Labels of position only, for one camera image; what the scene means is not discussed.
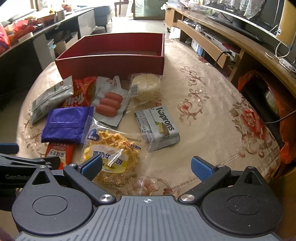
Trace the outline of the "red spicy strip packet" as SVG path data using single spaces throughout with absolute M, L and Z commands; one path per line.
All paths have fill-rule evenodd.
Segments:
M 49 143 L 46 149 L 45 157 L 57 156 L 60 158 L 59 170 L 72 163 L 72 157 L 75 150 L 75 144 L 67 143 Z

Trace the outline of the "yellow waffle pastry packet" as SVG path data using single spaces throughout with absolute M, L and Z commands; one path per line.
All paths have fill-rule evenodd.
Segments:
M 87 124 L 80 160 L 95 155 L 102 158 L 102 170 L 95 178 L 111 187 L 123 187 L 139 179 L 150 161 L 151 135 L 113 130 L 90 116 Z

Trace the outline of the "purple snack packet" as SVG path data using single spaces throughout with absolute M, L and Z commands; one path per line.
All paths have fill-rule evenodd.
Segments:
M 41 142 L 82 144 L 93 113 L 93 106 L 52 109 L 42 130 Z

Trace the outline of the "sausage packet white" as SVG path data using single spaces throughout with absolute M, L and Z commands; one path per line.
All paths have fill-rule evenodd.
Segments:
M 130 101 L 128 90 L 121 88 L 119 76 L 113 79 L 98 76 L 95 83 L 93 118 L 108 126 L 117 127 Z

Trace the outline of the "grey green snack packet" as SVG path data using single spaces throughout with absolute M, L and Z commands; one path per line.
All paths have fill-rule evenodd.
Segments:
M 52 109 L 57 108 L 63 101 L 74 94 L 72 76 L 60 81 L 45 90 L 31 105 L 30 124 L 34 125 L 46 116 Z

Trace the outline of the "grey Kaprons wafer packet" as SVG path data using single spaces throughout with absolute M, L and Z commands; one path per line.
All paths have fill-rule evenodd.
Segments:
M 135 117 L 139 129 L 150 145 L 150 151 L 156 151 L 180 141 L 180 134 L 165 105 L 136 111 Z

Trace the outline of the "orange red chip bag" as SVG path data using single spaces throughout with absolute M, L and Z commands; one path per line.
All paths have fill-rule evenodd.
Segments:
M 70 108 L 91 106 L 96 90 L 96 78 L 97 77 L 92 76 L 73 80 L 74 94 L 67 98 L 61 107 Z

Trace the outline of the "red plastic bag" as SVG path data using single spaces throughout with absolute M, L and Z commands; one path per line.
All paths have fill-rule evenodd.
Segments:
M 280 161 L 295 161 L 295 97 L 276 77 L 256 70 L 241 76 L 237 88 L 275 134 Z

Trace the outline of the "clear packaged cream cake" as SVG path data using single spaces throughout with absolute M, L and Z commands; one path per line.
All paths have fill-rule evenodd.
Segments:
M 130 75 L 128 95 L 138 101 L 158 101 L 162 97 L 162 76 L 152 73 L 135 73 Z

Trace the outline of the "white storage bin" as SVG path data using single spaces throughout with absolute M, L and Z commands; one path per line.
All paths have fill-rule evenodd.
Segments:
M 33 41 L 34 49 L 37 54 L 37 58 L 41 65 L 42 70 L 44 70 L 50 63 L 55 61 L 55 43 L 54 40 L 47 40 L 45 35 L 40 35 Z

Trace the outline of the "dark long side table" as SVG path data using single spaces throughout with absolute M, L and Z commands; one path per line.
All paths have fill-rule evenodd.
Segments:
M 60 32 L 93 32 L 94 9 L 88 8 L 68 15 L 64 20 L 37 31 L 32 37 L 12 46 L 1 54 L 1 109 L 19 92 L 29 89 L 39 74 L 55 60 L 48 42 Z

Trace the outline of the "cardboard box under table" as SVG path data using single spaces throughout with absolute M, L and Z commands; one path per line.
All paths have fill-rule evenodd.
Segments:
M 78 32 L 71 32 L 64 37 L 64 39 L 57 42 L 55 45 L 55 55 L 56 57 L 61 55 L 64 51 L 70 48 L 74 43 L 78 41 Z

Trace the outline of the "red cardboard box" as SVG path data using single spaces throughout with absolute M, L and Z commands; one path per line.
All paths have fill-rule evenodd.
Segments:
M 55 63 L 63 79 L 90 76 L 125 79 L 135 73 L 163 75 L 165 35 L 162 33 L 108 33 L 84 36 Z

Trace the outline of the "wooden TV stand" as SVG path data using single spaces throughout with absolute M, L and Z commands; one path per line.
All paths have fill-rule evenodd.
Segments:
M 235 87 L 238 86 L 240 77 L 244 76 L 251 70 L 256 70 L 264 77 L 275 79 L 276 84 L 283 84 L 292 95 L 295 95 L 295 78 L 282 65 L 280 65 L 271 51 L 248 37 L 245 37 L 219 23 L 215 23 L 205 15 L 168 6 L 165 10 L 165 25 L 167 29 L 178 27 L 181 30 L 181 41 L 184 42 L 186 37 L 192 38 L 201 45 L 201 47 L 214 60 L 217 60 L 223 50 L 215 45 L 208 37 L 186 24 L 184 22 L 185 18 L 189 18 L 195 23 L 200 24 L 202 27 L 222 35 L 223 38 L 227 39 L 227 42 L 230 45 L 236 47 L 240 51 L 229 76 L 229 81 Z

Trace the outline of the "blue white box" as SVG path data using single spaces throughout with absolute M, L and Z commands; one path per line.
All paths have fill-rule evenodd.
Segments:
M 191 47 L 199 56 L 203 55 L 204 49 L 194 39 L 192 39 Z

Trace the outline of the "white paper bag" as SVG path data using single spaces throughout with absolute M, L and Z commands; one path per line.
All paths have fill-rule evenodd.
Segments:
M 180 35 L 181 35 L 181 30 L 179 28 L 177 28 L 177 27 L 170 28 L 170 34 L 169 34 L 170 40 L 179 39 Z

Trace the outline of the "grey sofa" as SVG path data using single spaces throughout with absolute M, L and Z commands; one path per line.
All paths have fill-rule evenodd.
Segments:
M 95 25 L 104 27 L 107 31 L 107 24 L 113 17 L 113 8 L 111 6 L 97 6 L 94 8 Z

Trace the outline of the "black curved television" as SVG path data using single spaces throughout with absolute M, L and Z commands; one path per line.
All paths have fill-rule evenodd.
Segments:
M 219 4 L 210 6 L 203 4 L 203 6 L 240 19 L 291 46 L 295 41 L 295 6 L 293 4 L 294 1 L 265 1 L 261 11 L 250 19 L 244 17 L 240 10 L 229 9 Z

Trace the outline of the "white lace cover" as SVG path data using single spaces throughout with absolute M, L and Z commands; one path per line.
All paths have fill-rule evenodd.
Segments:
M 227 8 L 233 8 L 243 12 L 243 16 L 247 19 L 253 18 L 257 13 L 261 11 L 261 7 L 265 1 L 262 0 L 225 0 L 225 1 L 203 1 L 205 6 L 213 4 L 219 4 Z

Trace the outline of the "glass sliding door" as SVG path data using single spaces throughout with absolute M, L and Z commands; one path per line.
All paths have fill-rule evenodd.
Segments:
M 161 7 L 164 0 L 133 0 L 132 12 L 134 20 L 164 20 L 165 10 Z

